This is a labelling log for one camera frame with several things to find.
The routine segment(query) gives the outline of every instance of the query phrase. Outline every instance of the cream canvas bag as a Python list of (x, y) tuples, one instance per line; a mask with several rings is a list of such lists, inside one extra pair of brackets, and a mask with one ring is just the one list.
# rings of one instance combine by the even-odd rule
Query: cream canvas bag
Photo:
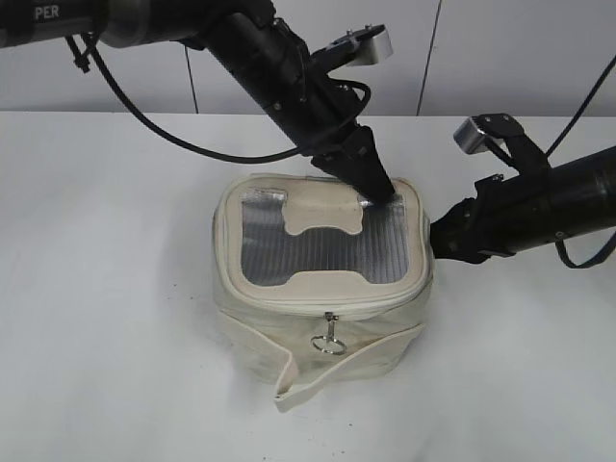
[(380, 376), (424, 329), (429, 222), (412, 186), (371, 205), (329, 179), (255, 175), (214, 220), (220, 326), (285, 412), (328, 382)]

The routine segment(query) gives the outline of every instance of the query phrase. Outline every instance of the white table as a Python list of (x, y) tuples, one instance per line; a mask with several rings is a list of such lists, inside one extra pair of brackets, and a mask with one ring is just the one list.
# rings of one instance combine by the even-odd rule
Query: white table
[[(288, 146), (264, 117), (157, 115), (235, 154)], [(366, 118), (387, 169), (433, 218), (508, 172), (462, 154), (462, 118)], [(547, 146), (565, 119), (522, 119)], [(616, 142), (585, 119), (557, 163)], [(428, 328), (388, 376), (280, 415), (239, 368), (210, 295), (211, 218), (255, 171), (201, 159), (128, 115), (0, 114), (0, 460), (613, 461), (616, 258), (565, 269), (552, 246), (438, 264)], [(607, 234), (573, 242), (578, 261)]]

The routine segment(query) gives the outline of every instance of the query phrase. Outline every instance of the white wall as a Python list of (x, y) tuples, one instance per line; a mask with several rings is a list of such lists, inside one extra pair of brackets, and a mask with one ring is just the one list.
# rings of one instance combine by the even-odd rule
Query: white wall
[[(427, 116), (568, 116), (616, 54), (614, 0), (445, 0)], [(588, 114), (616, 116), (616, 72)]]
[[(311, 49), (346, 29), (385, 23), (396, 54), (336, 75), (364, 81), (370, 115), (413, 115), (439, 0), (274, 0)], [(613, 0), (444, 0), (423, 115), (566, 116), (616, 53)], [(193, 111), (183, 47), (101, 50), (127, 93), (147, 112)], [(208, 52), (191, 52), (201, 112), (259, 114)], [(122, 111), (96, 71), (71, 64), (63, 40), (0, 50), (0, 110)], [(616, 116), (616, 76), (589, 114)]]

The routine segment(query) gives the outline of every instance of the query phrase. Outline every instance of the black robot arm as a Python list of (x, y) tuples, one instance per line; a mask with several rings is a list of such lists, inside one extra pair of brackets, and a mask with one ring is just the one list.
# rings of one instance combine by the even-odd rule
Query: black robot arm
[(0, 47), (83, 34), (114, 47), (178, 40), (207, 48), (295, 144), (310, 146), (302, 154), (315, 167), (372, 202), (393, 195), (372, 130), (355, 120), (359, 97), (328, 76), (340, 65), (387, 57), (383, 26), (311, 55), (270, 0), (0, 0)]
[[(494, 175), (476, 182), (476, 198), (463, 200), (432, 224), (437, 258), (479, 264), (491, 256), (509, 257), (557, 243), (563, 261), (574, 268), (563, 253), (564, 240), (616, 226), (616, 146), (552, 168), (522, 125), (507, 114), (472, 117), (454, 138), (467, 154), (490, 150), (520, 174), (506, 181)], [(616, 238), (581, 267), (602, 263), (614, 247)]]

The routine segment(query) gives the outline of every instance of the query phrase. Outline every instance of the silver reflective lining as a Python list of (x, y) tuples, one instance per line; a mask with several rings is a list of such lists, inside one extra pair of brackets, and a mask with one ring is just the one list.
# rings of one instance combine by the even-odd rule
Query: silver reflective lining
[(409, 268), (407, 227), (401, 197), (387, 206), (361, 202), (362, 232), (311, 228), (298, 236), (285, 231), (286, 195), (253, 190), (242, 198), (242, 271), (252, 284), (280, 286), (303, 271), (354, 271), (371, 284), (399, 281)]

